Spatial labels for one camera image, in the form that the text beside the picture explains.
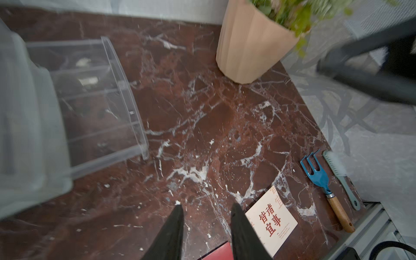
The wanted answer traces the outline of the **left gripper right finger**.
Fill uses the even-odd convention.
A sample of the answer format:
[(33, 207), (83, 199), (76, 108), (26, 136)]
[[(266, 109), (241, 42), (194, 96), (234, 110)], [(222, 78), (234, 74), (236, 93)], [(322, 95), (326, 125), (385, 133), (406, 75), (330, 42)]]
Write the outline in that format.
[(272, 260), (238, 203), (231, 208), (231, 240), (234, 260)]

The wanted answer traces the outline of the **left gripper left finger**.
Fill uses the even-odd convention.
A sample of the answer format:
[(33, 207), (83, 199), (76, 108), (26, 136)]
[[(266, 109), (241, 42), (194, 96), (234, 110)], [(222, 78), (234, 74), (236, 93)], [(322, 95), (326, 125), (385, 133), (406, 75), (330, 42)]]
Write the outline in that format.
[(180, 260), (184, 233), (184, 211), (176, 205), (142, 260)]

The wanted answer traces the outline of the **red item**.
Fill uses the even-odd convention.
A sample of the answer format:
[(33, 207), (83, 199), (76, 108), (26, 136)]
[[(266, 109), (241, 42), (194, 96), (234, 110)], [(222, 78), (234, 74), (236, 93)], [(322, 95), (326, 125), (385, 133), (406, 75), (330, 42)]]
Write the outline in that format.
[(204, 256), (202, 260), (234, 260), (230, 243), (225, 242), (223, 245)]

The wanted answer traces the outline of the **white plastic drawer organizer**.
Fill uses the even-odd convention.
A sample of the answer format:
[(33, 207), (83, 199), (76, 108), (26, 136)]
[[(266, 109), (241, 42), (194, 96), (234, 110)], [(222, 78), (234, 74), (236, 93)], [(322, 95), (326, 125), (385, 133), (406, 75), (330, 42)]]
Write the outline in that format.
[(1, 218), (70, 191), (70, 168), (52, 77), (1, 24)]

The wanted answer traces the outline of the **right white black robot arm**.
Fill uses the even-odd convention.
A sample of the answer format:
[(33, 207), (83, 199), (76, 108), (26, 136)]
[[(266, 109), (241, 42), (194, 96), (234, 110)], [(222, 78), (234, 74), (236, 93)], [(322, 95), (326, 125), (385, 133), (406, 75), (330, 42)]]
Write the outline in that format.
[(416, 19), (330, 49), (316, 71), (381, 101), (416, 104)]

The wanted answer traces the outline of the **blue garden hand rake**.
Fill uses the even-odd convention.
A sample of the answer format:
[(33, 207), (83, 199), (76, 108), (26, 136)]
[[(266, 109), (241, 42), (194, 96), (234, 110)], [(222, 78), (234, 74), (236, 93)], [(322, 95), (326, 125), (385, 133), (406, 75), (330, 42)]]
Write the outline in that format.
[(306, 173), (307, 177), (311, 180), (311, 182), (323, 189), (327, 201), (331, 206), (332, 210), (334, 211), (335, 215), (337, 216), (344, 231), (348, 233), (353, 233), (355, 231), (353, 223), (351, 222), (348, 214), (345, 212), (343, 206), (339, 202), (336, 195), (330, 190), (328, 186), (328, 174), (326, 173), (316, 156), (319, 153), (319, 151), (320, 149), (303, 157), (300, 160), (300, 165), (302, 166), (302, 169)]

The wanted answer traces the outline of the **potted white flower plant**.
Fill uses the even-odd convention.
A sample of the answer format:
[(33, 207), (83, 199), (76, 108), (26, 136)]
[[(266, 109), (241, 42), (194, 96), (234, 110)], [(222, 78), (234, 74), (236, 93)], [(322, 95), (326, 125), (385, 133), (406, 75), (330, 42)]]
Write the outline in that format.
[(351, 1), (229, 1), (216, 53), (219, 70), (248, 84), (292, 49), (304, 55), (306, 35), (320, 21), (351, 14)]

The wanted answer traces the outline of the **aluminium front rail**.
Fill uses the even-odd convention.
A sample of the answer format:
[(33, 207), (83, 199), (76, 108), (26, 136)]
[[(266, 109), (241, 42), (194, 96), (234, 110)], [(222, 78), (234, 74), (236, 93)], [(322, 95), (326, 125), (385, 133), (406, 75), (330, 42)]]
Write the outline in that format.
[(346, 249), (353, 248), (359, 260), (368, 260), (373, 248), (381, 242), (394, 241), (416, 247), (414, 237), (402, 236), (381, 203), (366, 203), (367, 213), (356, 224), (356, 231), (347, 234), (325, 256), (324, 260), (338, 258)]

